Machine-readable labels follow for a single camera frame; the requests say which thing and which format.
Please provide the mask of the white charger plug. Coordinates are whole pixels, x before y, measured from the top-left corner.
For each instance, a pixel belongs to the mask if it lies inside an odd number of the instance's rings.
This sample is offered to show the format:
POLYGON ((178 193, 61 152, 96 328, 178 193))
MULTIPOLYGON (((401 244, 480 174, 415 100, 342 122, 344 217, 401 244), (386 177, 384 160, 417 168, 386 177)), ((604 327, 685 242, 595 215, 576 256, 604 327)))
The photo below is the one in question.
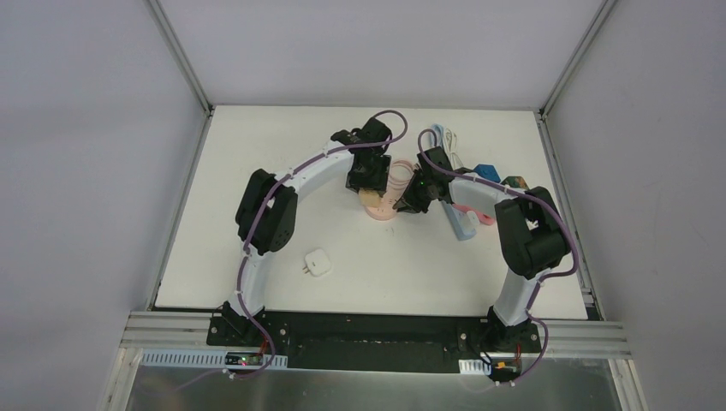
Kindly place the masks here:
POLYGON ((303 271, 311 277, 322 277, 332 271, 333 264, 321 248, 317 248, 304 257, 305 266, 303 271))

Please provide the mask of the dark green cube socket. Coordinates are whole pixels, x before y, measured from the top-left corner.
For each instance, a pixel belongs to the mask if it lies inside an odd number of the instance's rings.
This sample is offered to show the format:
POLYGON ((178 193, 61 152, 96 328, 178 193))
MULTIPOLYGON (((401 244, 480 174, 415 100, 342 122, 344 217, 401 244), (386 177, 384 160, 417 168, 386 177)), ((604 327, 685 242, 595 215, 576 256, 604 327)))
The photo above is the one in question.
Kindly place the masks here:
POLYGON ((501 184, 508 188, 520 189, 524 191, 527 191, 529 189, 526 180, 522 176, 507 176, 501 181, 501 184))

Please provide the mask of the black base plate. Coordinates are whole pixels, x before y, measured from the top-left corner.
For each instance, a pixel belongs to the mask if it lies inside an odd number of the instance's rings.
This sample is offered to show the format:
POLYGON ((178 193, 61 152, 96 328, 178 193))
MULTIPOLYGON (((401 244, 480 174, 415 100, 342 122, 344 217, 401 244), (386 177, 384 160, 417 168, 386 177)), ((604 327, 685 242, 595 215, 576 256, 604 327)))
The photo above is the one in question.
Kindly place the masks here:
POLYGON ((223 305, 206 343, 274 354, 293 369, 458 373, 463 360, 537 355, 541 337, 531 321, 507 329, 487 317, 271 310, 249 320, 223 305))

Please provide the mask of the beige cube plug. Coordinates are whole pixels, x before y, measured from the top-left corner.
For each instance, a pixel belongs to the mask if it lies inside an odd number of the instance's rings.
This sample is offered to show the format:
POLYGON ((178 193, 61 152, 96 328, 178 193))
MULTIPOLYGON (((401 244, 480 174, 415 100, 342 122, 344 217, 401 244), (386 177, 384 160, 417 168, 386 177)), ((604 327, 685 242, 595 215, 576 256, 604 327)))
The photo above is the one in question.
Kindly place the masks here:
POLYGON ((378 208, 382 201, 381 194, 375 190, 362 188, 358 191, 358 197, 364 207, 378 208))

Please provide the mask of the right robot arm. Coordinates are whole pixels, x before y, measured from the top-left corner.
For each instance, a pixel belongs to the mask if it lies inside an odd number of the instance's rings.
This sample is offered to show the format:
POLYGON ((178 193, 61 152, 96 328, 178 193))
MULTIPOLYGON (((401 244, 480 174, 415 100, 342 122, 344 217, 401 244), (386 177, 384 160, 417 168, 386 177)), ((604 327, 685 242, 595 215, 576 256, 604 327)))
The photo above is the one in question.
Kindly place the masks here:
POLYGON ((465 206, 495 220, 507 273, 502 290, 486 314, 482 343, 499 351, 517 344, 532 323, 531 309, 544 280, 574 251, 550 192, 543 187, 509 188, 474 172, 453 170, 443 148, 418 155, 398 212, 425 213, 432 201, 465 206))

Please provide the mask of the blue cube socket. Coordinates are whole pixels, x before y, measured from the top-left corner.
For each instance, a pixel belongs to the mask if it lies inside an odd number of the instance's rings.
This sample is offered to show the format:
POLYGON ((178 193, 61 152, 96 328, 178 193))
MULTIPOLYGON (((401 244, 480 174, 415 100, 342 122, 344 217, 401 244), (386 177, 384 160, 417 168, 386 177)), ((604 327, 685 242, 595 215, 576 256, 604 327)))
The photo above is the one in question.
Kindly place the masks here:
POLYGON ((502 181, 497 169, 491 164, 478 164, 473 168, 473 171, 481 178, 495 183, 502 181))

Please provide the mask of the light blue power strip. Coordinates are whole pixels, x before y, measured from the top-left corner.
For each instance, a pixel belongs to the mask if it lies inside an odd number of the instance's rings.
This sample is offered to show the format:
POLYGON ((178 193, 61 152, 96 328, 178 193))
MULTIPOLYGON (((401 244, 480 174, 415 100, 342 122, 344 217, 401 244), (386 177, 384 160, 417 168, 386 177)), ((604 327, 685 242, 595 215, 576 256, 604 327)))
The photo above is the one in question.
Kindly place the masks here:
POLYGON ((479 218, 474 211, 460 211, 448 203, 442 203, 442 206, 458 241, 467 241, 476 236, 479 218))

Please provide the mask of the pink power strip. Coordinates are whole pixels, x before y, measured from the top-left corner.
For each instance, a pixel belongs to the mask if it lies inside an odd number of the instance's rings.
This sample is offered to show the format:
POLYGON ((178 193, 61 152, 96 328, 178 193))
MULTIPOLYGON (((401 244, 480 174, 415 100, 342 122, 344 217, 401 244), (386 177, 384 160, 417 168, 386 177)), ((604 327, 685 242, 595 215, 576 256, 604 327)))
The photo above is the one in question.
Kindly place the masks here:
POLYGON ((487 226, 492 226, 496 222, 495 218, 490 217, 481 211, 473 209, 472 207, 468 207, 468 206, 464 206, 464 205, 457 205, 457 204, 452 205, 452 207, 463 213, 467 213, 470 211, 474 212, 481 224, 484 224, 487 226))

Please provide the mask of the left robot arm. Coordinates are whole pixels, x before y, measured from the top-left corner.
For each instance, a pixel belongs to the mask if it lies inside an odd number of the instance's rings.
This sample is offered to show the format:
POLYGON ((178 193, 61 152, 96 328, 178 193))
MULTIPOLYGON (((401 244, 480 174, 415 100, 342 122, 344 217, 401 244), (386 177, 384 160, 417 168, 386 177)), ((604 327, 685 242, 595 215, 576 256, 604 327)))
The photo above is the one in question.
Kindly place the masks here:
POLYGON ((222 323, 212 334, 228 332, 234 344, 245 347, 270 341, 260 320, 265 281, 271 258, 295 232, 299 203, 342 173, 355 193, 383 194, 391 165, 387 150, 400 139, 373 115, 360 128, 335 132, 320 152, 301 164, 276 173, 252 173, 235 213, 241 262, 232 294, 217 310, 222 323))

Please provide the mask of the round pink socket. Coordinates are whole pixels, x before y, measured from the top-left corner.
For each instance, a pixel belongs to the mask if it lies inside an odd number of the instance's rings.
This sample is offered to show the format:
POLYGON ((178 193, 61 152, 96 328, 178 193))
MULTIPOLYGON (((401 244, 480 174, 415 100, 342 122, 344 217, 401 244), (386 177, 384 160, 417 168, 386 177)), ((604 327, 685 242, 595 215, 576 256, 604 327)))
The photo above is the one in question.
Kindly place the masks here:
POLYGON ((374 220, 390 221, 398 215, 395 204, 399 199, 399 197, 382 197, 377 206, 365 205, 364 210, 374 220))

